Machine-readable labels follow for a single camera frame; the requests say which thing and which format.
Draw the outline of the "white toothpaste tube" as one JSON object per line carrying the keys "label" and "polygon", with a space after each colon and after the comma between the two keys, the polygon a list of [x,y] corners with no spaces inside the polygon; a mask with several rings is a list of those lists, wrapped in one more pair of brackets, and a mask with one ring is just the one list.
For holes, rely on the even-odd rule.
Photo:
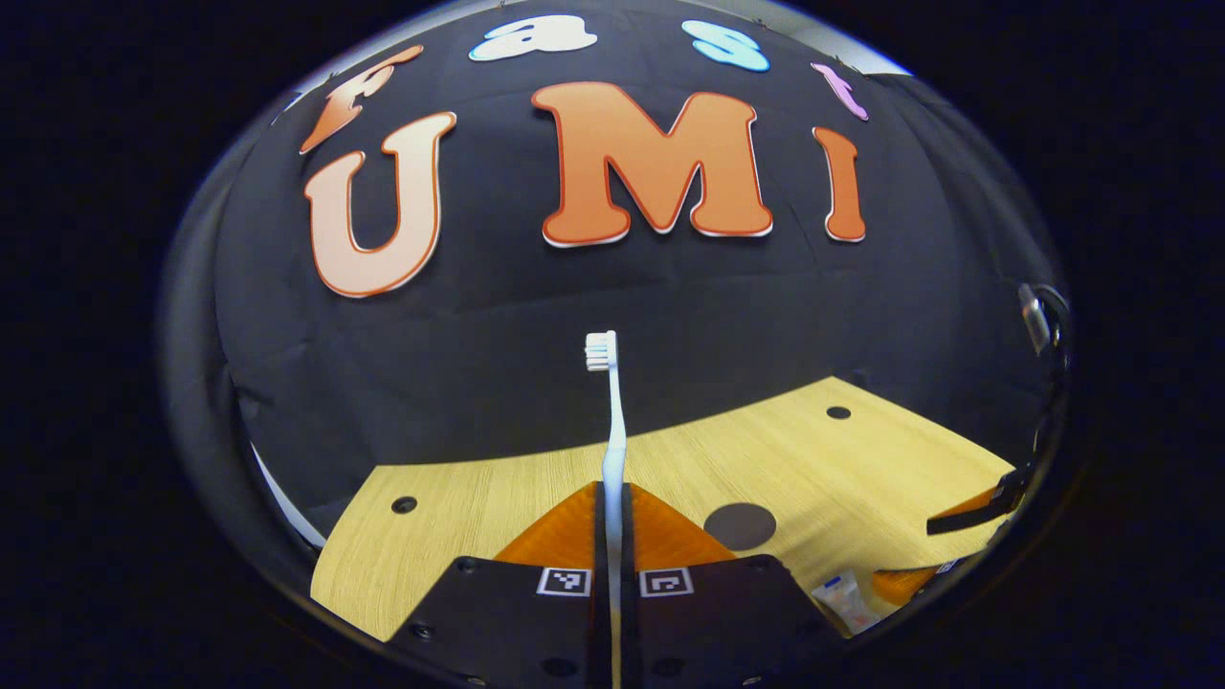
{"label": "white toothpaste tube", "polygon": [[853,568],[835,573],[826,584],[811,588],[811,595],[823,611],[831,612],[845,636],[870,631],[882,620],[882,615],[862,597]]}

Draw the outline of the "black backdrop cloth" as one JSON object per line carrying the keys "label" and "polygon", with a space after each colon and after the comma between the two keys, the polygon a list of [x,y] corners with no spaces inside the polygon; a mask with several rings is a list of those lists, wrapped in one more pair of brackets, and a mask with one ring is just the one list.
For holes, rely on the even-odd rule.
{"label": "black backdrop cloth", "polygon": [[[157,363],[187,474],[247,549],[318,549],[379,465],[593,441],[582,332],[628,345],[635,432],[827,375],[1029,459],[1047,394],[1020,291],[1066,271],[1016,170],[888,58],[769,0],[452,0],[334,56],[232,145],[167,257]],[[561,208],[541,87],[608,81],[670,125],[726,94],[771,228],[648,223],[548,239]]]}

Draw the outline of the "white toothbrush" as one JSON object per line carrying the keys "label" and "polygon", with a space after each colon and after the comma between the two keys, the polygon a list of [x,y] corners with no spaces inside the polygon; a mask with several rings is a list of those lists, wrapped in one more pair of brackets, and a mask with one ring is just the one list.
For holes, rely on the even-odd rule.
{"label": "white toothbrush", "polygon": [[608,555],[608,611],[610,615],[610,679],[612,689],[624,689],[622,672],[622,566],[624,566],[624,470],[627,435],[620,379],[617,379],[617,333],[612,330],[586,335],[586,368],[608,374],[610,432],[608,452],[601,462],[605,555]]}

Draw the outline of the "dark round coaster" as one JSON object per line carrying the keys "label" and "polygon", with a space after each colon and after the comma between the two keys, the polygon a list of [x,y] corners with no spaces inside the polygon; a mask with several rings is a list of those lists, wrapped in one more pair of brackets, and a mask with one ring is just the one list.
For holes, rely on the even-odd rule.
{"label": "dark round coaster", "polygon": [[748,552],[768,544],[777,532],[777,519],[762,505],[735,501],[713,510],[702,527],[726,549]]}

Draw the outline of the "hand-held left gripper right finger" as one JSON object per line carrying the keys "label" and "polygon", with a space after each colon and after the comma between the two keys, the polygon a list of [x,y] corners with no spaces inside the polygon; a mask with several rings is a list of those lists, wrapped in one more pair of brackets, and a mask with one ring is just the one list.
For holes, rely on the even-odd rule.
{"label": "hand-held left gripper right finger", "polygon": [[736,557],[626,484],[624,689],[820,689],[846,640],[775,557]]}

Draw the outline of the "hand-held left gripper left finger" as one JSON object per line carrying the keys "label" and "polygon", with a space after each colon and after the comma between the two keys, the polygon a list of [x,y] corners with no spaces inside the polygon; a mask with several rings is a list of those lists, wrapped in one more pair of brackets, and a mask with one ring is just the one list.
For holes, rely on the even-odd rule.
{"label": "hand-held left gripper left finger", "polygon": [[454,558],[390,645],[467,689],[610,689],[608,595],[594,481],[499,555]]}

